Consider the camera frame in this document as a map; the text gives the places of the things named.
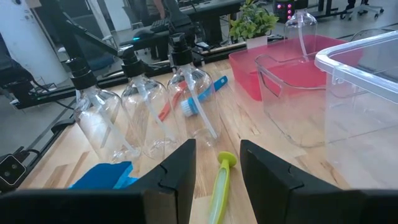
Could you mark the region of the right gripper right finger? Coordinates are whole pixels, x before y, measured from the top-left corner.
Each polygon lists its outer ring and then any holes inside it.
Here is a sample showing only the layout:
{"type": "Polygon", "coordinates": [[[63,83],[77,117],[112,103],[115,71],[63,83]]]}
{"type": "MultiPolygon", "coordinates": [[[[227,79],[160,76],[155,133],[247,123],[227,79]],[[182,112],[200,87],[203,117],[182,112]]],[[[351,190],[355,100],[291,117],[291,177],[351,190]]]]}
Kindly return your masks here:
{"type": "Polygon", "coordinates": [[[258,224],[398,224],[398,190],[342,190],[249,140],[241,170],[258,224]]]}

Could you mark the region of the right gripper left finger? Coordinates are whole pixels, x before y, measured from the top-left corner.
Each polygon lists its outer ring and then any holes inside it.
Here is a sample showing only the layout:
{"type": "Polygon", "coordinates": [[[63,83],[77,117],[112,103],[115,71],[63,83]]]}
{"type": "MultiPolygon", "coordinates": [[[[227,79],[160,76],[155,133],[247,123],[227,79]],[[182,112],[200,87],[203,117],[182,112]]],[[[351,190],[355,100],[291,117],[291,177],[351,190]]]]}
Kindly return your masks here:
{"type": "Polygon", "coordinates": [[[123,189],[17,190],[0,196],[0,224],[189,224],[196,141],[189,139],[123,189]]]}

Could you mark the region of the green dish brush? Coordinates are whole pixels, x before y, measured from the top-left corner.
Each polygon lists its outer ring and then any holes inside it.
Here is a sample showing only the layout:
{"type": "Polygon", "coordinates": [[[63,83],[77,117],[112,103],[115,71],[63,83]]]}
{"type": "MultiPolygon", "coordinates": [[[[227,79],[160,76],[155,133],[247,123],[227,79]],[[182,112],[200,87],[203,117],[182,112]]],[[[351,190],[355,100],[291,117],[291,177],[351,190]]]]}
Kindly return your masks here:
{"type": "Polygon", "coordinates": [[[223,222],[228,204],[230,168],[236,165],[237,158],[228,151],[221,151],[218,154],[218,162],[220,167],[213,186],[208,224],[222,224],[223,222]]]}

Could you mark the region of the red spoon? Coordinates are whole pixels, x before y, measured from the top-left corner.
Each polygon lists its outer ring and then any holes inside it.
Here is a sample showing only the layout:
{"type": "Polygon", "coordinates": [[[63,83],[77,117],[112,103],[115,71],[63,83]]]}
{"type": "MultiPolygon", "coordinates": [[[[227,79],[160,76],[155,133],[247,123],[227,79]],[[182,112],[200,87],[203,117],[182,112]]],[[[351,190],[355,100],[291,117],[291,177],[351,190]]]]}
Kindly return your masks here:
{"type": "Polygon", "coordinates": [[[176,94],[174,94],[171,102],[166,103],[158,115],[158,117],[161,121],[164,121],[168,117],[170,111],[176,107],[179,98],[181,97],[181,95],[183,94],[183,92],[186,88],[187,88],[186,81],[183,81],[178,85],[177,92],[176,92],[176,94]]]}

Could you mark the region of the clear pump bottle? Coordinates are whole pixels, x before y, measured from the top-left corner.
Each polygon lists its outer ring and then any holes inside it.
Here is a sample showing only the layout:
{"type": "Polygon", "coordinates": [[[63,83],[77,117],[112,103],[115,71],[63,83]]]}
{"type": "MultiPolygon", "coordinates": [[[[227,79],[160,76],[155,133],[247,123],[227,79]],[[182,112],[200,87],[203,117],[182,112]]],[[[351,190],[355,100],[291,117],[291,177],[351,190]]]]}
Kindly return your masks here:
{"type": "Polygon", "coordinates": [[[136,161],[142,143],[119,95],[101,89],[82,58],[71,58],[67,66],[76,89],[74,117],[101,162],[116,164],[136,161]]]}
{"type": "Polygon", "coordinates": [[[308,12],[309,0],[292,0],[287,4],[284,34],[290,48],[301,53],[305,61],[316,50],[317,20],[308,12]]]}
{"type": "Polygon", "coordinates": [[[143,152],[151,159],[165,159],[180,143],[174,110],[164,121],[158,117],[164,105],[171,102],[168,91],[161,82],[146,76],[147,65],[137,57],[132,45],[120,48],[118,57],[128,79],[122,103],[143,143],[143,152]]]}
{"type": "Polygon", "coordinates": [[[215,146],[221,136],[220,113],[217,104],[217,95],[213,91],[204,102],[200,103],[198,96],[208,87],[213,87],[214,80],[206,73],[194,66],[192,48],[188,45],[185,34],[177,33],[170,36],[171,59],[175,65],[175,73],[167,84],[167,90],[173,98],[178,85],[186,81],[187,88],[174,108],[177,123],[181,132],[188,138],[195,138],[203,145],[215,146]],[[186,117],[181,109],[183,100],[193,98],[199,113],[186,117]]]}

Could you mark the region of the blue dish brush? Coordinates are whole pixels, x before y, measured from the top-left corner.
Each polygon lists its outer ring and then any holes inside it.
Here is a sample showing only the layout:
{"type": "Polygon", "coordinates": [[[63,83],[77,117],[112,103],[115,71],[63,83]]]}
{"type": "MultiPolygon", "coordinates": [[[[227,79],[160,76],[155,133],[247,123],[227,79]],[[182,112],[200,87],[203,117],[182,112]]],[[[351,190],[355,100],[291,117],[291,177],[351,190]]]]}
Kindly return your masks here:
{"type": "MultiPolygon", "coordinates": [[[[213,91],[217,92],[220,88],[222,88],[225,84],[228,82],[228,77],[223,76],[217,81],[214,82],[213,87],[208,87],[204,92],[200,93],[198,96],[198,100],[200,103],[204,102],[209,96],[212,95],[213,91]]],[[[186,117],[190,117],[192,115],[198,114],[198,108],[193,100],[192,97],[190,97],[187,100],[183,100],[180,103],[181,109],[183,114],[186,117]]]]}

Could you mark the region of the small clear plastic bin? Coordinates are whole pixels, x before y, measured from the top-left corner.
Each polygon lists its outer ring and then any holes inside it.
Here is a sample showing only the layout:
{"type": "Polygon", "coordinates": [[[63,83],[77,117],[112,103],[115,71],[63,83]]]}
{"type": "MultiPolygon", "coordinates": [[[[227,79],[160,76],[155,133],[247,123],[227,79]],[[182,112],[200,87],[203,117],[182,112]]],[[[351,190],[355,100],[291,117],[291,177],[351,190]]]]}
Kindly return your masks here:
{"type": "Polygon", "coordinates": [[[264,112],[299,147],[325,143],[326,73],[315,66],[315,56],[255,59],[264,112]]]}

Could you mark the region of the large clear plastic bin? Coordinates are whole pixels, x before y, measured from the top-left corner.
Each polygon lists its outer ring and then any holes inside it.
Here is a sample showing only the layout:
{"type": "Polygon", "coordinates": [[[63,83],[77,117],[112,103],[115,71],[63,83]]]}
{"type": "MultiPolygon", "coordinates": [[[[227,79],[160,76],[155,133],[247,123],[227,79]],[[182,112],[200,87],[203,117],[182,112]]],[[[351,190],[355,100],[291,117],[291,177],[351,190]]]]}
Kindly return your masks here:
{"type": "Polygon", "coordinates": [[[328,162],[352,188],[398,189],[398,30],[317,53],[328,162]]]}

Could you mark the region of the red plastic tray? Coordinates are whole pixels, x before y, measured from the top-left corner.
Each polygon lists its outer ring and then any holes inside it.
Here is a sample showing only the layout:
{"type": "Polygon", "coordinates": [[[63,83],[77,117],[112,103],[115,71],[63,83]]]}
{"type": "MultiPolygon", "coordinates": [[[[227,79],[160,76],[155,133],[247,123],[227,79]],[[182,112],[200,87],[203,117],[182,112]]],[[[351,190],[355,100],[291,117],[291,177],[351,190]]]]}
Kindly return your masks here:
{"type": "Polygon", "coordinates": [[[258,70],[255,59],[265,55],[265,68],[286,84],[294,87],[323,87],[326,75],[315,66],[316,54],[326,48],[345,44],[345,40],[322,35],[304,37],[307,55],[304,55],[299,39],[280,40],[253,49],[242,50],[229,55],[234,79],[250,97],[261,101],[258,70]]]}

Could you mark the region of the black computer mouse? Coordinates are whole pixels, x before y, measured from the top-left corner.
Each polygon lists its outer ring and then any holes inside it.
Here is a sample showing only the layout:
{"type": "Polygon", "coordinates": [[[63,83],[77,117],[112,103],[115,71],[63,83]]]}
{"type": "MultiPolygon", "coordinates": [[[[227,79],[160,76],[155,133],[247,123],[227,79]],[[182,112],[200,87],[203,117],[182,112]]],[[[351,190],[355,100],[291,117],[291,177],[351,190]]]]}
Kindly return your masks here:
{"type": "Polygon", "coordinates": [[[132,41],[137,42],[139,40],[143,40],[143,39],[152,37],[153,35],[154,35],[154,32],[151,31],[150,29],[137,29],[137,30],[134,30],[134,32],[133,32],[132,41]]]}

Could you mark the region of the black keyboard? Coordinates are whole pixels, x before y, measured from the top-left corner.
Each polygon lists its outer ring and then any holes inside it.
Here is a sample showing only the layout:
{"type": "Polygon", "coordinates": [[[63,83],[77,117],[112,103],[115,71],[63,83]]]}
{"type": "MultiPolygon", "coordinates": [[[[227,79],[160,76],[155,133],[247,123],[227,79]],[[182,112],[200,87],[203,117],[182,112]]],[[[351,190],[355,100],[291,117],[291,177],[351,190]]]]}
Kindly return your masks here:
{"type": "Polygon", "coordinates": [[[152,32],[158,33],[158,32],[164,32],[169,29],[169,19],[160,19],[157,21],[154,21],[152,25],[150,26],[150,30],[152,32]]]}

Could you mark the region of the green plant in white pot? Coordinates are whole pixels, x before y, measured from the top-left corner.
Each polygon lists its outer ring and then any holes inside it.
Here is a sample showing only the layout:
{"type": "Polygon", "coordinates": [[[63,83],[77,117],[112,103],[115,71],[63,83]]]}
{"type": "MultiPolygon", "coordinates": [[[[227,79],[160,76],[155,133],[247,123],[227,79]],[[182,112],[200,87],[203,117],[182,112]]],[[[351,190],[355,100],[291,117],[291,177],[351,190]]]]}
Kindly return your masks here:
{"type": "Polygon", "coordinates": [[[259,6],[256,0],[245,0],[240,7],[241,15],[230,22],[229,34],[233,41],[242,39],[247,49],[267,45],[267,34],[277,24],[279,18],[259,6]]]}

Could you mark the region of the computer tower with lights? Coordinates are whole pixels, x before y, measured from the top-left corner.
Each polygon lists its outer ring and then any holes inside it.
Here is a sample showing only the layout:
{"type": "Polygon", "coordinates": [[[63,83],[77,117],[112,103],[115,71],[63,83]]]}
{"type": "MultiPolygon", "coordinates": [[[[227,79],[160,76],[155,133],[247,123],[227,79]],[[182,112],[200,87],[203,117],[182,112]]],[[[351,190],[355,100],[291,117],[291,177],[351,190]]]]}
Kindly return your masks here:
{"type": "Polygon", "coordinates": [[[279,18],[278,22],[286,23],[295,12],[294,0],[273,0],[274,15],[279,18]]]}

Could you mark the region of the grey office chair base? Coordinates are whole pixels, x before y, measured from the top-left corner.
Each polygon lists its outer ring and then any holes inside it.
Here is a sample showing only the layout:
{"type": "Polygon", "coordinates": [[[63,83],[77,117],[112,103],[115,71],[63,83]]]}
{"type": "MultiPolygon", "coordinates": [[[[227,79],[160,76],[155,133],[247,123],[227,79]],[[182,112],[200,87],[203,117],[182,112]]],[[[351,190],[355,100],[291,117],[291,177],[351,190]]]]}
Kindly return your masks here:
{"type": "Polygon", "coordinates": [[[377,19],[379,15],[384,12],[384,9],[381,6],[370,5],[368,0],[361,0],[361,4],[358,6],[355,6],[354,3],[348,3],[348,7],[340,14],[340,19],[345,19],[347,17],[350,21],[352,20],[353,14],[357,13],[361,16],[369,11],[374,12],[374,18],[377,19]]]}

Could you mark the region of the black desk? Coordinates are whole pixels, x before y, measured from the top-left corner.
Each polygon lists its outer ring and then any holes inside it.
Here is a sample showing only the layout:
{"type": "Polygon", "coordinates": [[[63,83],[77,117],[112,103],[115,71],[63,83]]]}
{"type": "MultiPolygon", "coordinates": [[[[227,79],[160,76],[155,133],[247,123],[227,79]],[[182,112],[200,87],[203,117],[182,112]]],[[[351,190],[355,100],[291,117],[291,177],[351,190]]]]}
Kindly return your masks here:
{"type": "MultiPolygon", "coordinates": [[[[204,33],[204,42],[217,45],[222,42],[220,16],[238,12],[243,0],[211,0],[210,5],[204,9],[192,9],[183,13],[187,14],[193,22],[201,25],[204,33]]],[[[139,29],[150,29],[150,26],[139,29]]],[[[195,38],[185,36],[189,46],[195,45],[195,38]]],[[[152,37],[133,42],[132,38],[120,43],[121,47],[133,45],[135,50],[156,49],[161,60],[167,60],[169,54],[169,30],[154,33],[152,37]]]]}

